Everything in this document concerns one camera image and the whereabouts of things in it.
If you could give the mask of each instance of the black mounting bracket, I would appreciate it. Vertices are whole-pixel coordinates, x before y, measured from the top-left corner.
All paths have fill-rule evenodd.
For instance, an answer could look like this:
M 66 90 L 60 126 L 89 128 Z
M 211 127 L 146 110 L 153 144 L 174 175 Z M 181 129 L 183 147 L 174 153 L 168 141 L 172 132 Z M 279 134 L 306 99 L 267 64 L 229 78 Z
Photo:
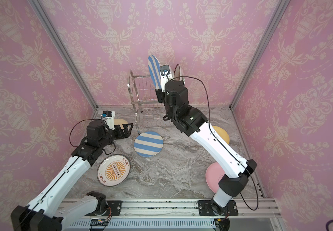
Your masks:
M 215 213 L 212 210 L 211 200 L 198 201 L 197 207 L 200 216 L 215 216 Z M 237 206 L 234 200 L 228 202 L 226 209 L 229 216 L 238 216 Z
M 107 202 L 108 206 L 111 208 L 111 216 L 112 217 L 120 216 L 122 201 L 107 200 L 106 202 Z M 107 217 L 107 216 L 109 216 L 109 214 L 110 214 L 110 210 L 108 209 L 102 216 Z

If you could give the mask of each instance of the aluminum frame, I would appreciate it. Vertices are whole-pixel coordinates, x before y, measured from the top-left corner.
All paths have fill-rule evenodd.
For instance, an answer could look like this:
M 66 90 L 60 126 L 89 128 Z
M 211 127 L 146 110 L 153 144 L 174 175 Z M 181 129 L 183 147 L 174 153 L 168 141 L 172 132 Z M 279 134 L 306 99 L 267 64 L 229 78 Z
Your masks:
M 284 11 L 286 10 L 290 0 L 279 0 L 275 11 L 273 12 L 273 15 L 271 17 L 271 20 L 269 21 L 265 32 L 259 42 L 259 45 L 254 53 L 254 56 L 252 57 L 249 67 L 247 68 L 242 81 L 236 91 L 236 94 L 234 96 L 234 99 L 232 100 L 232 103 L 230 105 L 231 110 L 234 110 L 238 104 L 238 101 L 245 90 L 245 86 L 247 85 L 250 76 L 254 72 L 257 63 L 259 62 L 260 58 L 262 57 L 262 54 L 264 53 L 264 50 L 266 49 L 269 41 L 271 40 L 271 37 L 273 33 L 275 32 L 275 29 L 277 28 L 278 23 L 280 22 Z
M 57 51 L 60 53 L 62 59 L 66 63 L 69 71 L 73 75 L 74 79 L 78 83 L 79 88 L 82 90 L 84 96 L 90 103 L 91 107 L 96 110 L 98 108 L 98 104 L 96 100 L 93 98 L 90 90 L 88 89 L 86 82 L 81 77 L 77 67 L 75 66 L 73 60 L 71 59 L 69 52 L 65 48 L 62 40 L 60 39 L 53 23 L 51 22 L 50 18 L 48 17 L 44 7 L 41 5 L 39 0 L 28 0 L 30 6 L 33 8 L 35 14 L 37 15 L 39 21 L 41 22 L 42 26 L 46 30 L 47 34 L 52 40 L 52 43 L 55 45 Z

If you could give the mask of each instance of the blue striped plate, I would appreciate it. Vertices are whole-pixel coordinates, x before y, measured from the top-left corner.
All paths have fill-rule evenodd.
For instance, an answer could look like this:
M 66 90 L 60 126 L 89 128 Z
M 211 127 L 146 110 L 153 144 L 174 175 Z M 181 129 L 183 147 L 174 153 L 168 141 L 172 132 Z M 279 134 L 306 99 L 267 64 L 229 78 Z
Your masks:
M 158 154 L 163 148 L 163 138 L 156 132 L 144 132 L 134 141 L 134 150 L 143 157 Z
M 148 70 L 150 72 L 150 77 L 154 83 L 155 89 L 160 89 L 160 63 L 159 60 L 153 55 L 148 57 Z

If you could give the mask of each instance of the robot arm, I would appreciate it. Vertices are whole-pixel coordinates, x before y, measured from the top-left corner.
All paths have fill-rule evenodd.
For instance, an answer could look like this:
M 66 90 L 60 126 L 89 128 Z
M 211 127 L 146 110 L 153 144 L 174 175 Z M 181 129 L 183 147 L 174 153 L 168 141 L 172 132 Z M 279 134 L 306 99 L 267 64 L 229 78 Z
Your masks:
M 104 111 L 102 119 L 93 120 L 87 126 L 87 136 L 72 152 L 68 162 L 49 185 L 26 207 L 17 206 L 11 213 L 14 230 L 62 230 L 88 213 L 103 215 L 107 209 L 105 195 L 90 192 L 81 200 L 57 210 L 60 203 L 103 153 L 103 148 L 114 140 L 129 137 L 133 124 L 114 125 L 115 113 Z
M 169 66 L 161 66 L 160 71 L 161 79 L 165 79 L 163 73 L 170 72 Z M 160 91 L 156 93 L 158 101 L 165 106 L 166 115 L 163 119 L 171 120 L 178 130 L 201 144 L 225 172 L 211 201 L 213 211 L 222 215 L 228 201 L 245 188 L 257 164 L 235 152 L 218 135 L 206 116 L 199 109 L 188 105 L 188 90 L 183 81 L 167 81 L 163 90 L 163 94 Z

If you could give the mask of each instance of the white plate with orange sunburst design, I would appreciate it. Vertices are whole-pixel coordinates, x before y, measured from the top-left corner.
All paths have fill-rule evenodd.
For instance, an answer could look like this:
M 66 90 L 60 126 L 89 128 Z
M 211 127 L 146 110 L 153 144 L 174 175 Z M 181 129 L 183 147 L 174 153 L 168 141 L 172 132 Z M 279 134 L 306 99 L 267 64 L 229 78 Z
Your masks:
M 123 155 L 112 155 L 106 158 L 98 167 L 97 179 L 104 186 L 116 186 L 128 176 L 131 164 Z

